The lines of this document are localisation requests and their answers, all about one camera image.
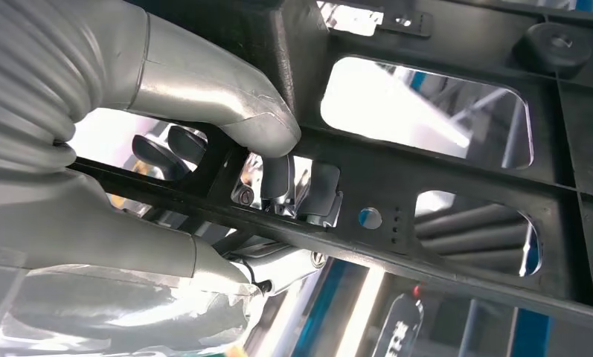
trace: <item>black plastic frame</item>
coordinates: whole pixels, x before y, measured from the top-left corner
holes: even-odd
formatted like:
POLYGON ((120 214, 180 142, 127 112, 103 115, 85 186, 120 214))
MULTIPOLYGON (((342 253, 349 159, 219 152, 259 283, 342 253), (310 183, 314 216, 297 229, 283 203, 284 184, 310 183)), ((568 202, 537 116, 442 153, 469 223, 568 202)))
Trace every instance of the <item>black plastic frame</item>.
MULTIPOLYGON (((202 6, 202 1, 134 2, 190 30, 200 26, 189 23, 184 14, 202 6)), ((420 11, 433 16, 430 36, 378 29, 366 37, 332 30, 324 38, 321 60, 310 68, 313 74, 321 74, 312 76, 312 95, 305 100, 296 96, 298 102, 290 103, 298 107, 303 131, 293 154, 336 165, 342 172, 339 189, 344 201, 336 228, 324 229, 234 204, 230 192, 248 152, 205 124, 193 126, 208 136, 208 151, 198 170, 178 182, 159 181, 82 158, 71 168, 95 177, 109 193, 343 260, 382 266, 393 274, 437 283, 452 292, 593 327, 593 14, 488 0, 416 0, 402 7, 388 6, 383 0, 334 2, 385 13, 420 11), (511 49, 525 31, 543 22, 570 25, 589 39, 592 57, 574 78, 527 71, 513 58, 511 49), (522 170, 476 167, 464 159, 330 128, 321 119, 320 101, 333 64, 346 56, 514 90, 526 102, 531 119, 532 165, 522 170), (529 277, 512 277, 454 265, 424 249, 413 227, 416 197, 425 190, 485 199, 522 212, 542 244, 540 270, 529 277), (383 224, 376 230, 359 226, 359 212, 367 207, 382 214, 383 224)), ((248 1, 236 3, 234 8, 247 11, 248 1)), ((287 11, 295 2, 249 3, 254 3, 257 13, 273 13, 287 11)), ((311 7, 302 9, 311 11, 311 7)), ((230 48, 232 44, 207 38, 237 53, 230 48)), ((281 76, 273 76, 269 69, 273 65, 260 60, 264 50, 258 51, 257 57, 243 57, 268 73, 284 96, 293 94, 286 94, 289 89, 279 80, 281 76)))

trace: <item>fluorescent light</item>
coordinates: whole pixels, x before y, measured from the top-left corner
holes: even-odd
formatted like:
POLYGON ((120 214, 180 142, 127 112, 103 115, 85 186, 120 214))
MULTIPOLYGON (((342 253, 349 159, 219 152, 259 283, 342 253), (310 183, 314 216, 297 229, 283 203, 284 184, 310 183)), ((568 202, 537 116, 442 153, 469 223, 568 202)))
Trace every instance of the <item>fluorescent light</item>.
POLYGON ((338 346, 336 357, 354 357, 356 355, 357 348, 366 329, 366 323, 371 316, 375 299, 377 299, 379 288, 382 285, 384 273, 384 270, 381 268, 371 268, 368 274, 366 274, 366 279, 364 279, 364 284, 362 284, 362 290, 359 292, 353 313, 351 313, 349 323, 344 330, 344 335, 338 346))
POLYGON ((289 322, 289 318, 294 312, 302 286, 303 281, 299 280, 294 282, 287 290, 283 303, 281 303, 281 307, 279 308, 268 333, 263 337, 263 343, 259 347, 259 350, 254 354, 256 357, 271 357, 276 350, 277 344, 289 322))

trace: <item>screw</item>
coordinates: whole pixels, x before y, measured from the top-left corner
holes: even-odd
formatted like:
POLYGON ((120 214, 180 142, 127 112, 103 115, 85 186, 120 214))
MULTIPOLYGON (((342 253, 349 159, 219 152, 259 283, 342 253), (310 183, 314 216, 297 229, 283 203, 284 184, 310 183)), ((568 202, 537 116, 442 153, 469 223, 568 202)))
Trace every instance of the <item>screw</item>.
POLYGON ((314 268, 322 268, 327 262, 327 256, 318 252, 312 252, 312 264, 314 268))
POLYGON ((252 192, 250 190, 243 190, 239 194, 239 202, 242 205, 250 205, 252 203, 252 192))

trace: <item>round hole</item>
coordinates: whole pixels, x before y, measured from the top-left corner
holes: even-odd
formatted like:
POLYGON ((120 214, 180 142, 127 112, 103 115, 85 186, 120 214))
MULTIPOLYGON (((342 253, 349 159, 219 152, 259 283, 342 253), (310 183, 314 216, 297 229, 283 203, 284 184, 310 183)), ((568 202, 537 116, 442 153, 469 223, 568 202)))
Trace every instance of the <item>round hole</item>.
POLYGON ((551 36, 551 44, 558 48, 572 47, 572 40, 563 33, 557 33, 551 36))
POLYGON ((369 207, 360 211, 359 225, 366 229, 377 229, 382 225, 382 214, 375 208, 369 207))

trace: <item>black rubber grommet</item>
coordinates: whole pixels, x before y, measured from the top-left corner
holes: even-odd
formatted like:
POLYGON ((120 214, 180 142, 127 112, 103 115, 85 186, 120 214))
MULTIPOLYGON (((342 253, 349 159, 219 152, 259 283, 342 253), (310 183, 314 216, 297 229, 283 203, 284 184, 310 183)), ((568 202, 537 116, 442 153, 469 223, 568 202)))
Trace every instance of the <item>black rubber grommet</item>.
POLYGON ((513 47, 517 62, 526 69, 573 77, 592 55, 578 29, 553 23, 531 26, 513 47))

